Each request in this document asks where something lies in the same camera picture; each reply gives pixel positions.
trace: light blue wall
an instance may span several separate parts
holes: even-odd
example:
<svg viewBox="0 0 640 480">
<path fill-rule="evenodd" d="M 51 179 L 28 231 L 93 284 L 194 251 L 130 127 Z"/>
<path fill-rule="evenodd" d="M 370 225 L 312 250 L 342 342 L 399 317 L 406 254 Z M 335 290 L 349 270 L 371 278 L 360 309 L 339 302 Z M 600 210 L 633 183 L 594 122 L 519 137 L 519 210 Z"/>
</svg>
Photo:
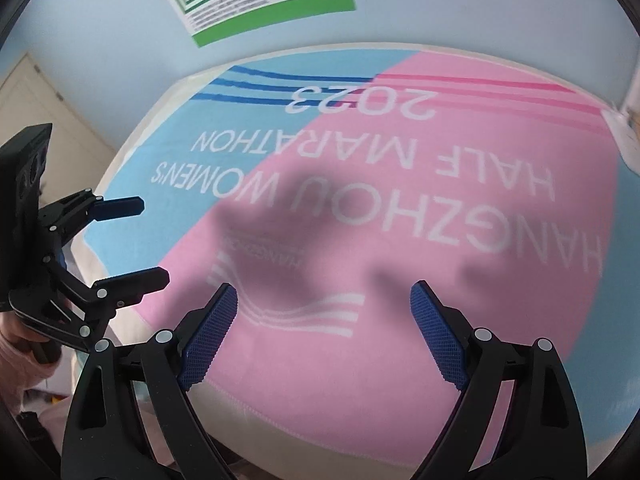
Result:
<svg viewBox="0 0 640 480">
<path fill-rule="evenodd" d="M 18 28 L 14 28 L 0 49 L 0 85 L 25 53 L 25 44 Z"/>
<path fill-rule="evenodd" d="M 166 0 L 33 0 L 19 27 L 47 76 L 114 146 L 177 79 L 284 48 L 430 43 L 516 60 L 619 103 L 638 36 L 615 0 L 356 0 L 198 49 Z"/>
</svg>

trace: human hand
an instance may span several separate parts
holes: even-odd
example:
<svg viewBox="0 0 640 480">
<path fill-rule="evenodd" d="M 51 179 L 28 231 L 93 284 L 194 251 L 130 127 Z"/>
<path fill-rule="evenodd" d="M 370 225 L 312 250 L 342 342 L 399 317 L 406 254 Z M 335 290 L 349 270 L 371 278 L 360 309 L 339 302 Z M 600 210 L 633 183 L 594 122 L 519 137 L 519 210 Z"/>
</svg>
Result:
<svg viewBox="0 0 640 480">
<path fill-rule="evenodd" d="M 25 341 L 35 343 L 49 341 L 49 338 L 24 326 L 15 312 L 0 312 L 0 333 L 9 343 L 16 347 Z"/>
</svg>

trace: black bracket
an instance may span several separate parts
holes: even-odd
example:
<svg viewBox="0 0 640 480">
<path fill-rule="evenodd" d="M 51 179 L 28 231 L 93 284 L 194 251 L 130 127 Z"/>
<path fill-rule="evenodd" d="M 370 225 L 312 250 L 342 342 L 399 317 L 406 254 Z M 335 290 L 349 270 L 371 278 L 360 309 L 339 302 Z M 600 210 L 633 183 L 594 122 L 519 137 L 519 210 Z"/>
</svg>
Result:
<svg viewBox="0 0 640 480">
<path fill-rule="evenodd" d="M 238 311 L 223 284 L 175 331 L 115 347 L 98 341 L 82 370 L 66 423 L 63 480 L 235 480 L 193 411 L 186 392 L 204 379 Z M 180 472 L 156 462 L 132 381 L 143 381 Z"/>
<path fill-rule="evenodd" d="M 585 480 L 582 423 L 551 341 L 505 343 L 444 306 L 426 282 L 411 291 L 411 311 L 444 380 L 461 392 L 431 452 L 412 480 Z M 494 456 L 469 471 L 503 381 L 514 381 Z"/>
<path fill-rule="evenodd" d="M 114 276 L 86 286 L 66 270 L 62 247 L 91 221 L 136 216 L 140 197 L 103 200 L 90 189 L 40 209 L 34 241 L 20 283 L 9 293 L 11 307 L 32 330 L 60 344 L 90 352 L 118 308 L 163 290 L 169 273 L 161 267 Z M 76 314 L 68 302 L 84 314 Z"/>
</svg>

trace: screw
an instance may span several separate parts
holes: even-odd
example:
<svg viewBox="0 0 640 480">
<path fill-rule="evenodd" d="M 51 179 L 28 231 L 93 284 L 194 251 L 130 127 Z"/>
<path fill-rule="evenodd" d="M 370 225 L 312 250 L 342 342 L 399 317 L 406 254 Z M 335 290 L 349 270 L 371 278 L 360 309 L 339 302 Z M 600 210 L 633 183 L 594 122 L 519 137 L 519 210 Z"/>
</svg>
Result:
<svg viewBox="0 0 640 480">
<path fill-rule="evenodd" d="M 156 334 L 156 341 L 159 343 L 168 343 L 174 337 L 174 333 L 171 330 L 162 330 Z"/>
<path fill-rule="evenodd" d="M 474 334 L 480 341 L 491 341 L 491 338 L 494 336 L 490 330 L 485 328 L 478 328 Z"/>
<path fill-rule="evenodd" d="M 109 340 L 108 339 L 100 339 L 100 341 L 98 341 L 95 344 L 95 351 L 96 352 L 104 352 L 107 348 L 109 348 Z"/>
<path fill-rule="evenodd" d="M 545 352 L 549 352 L 549 350 L 551 350 L 554 346 L 551 344 L 551 341 L 549 341 L 549 339 L 542 338 L 538 340 L 538 347 Z"/>
</svg>

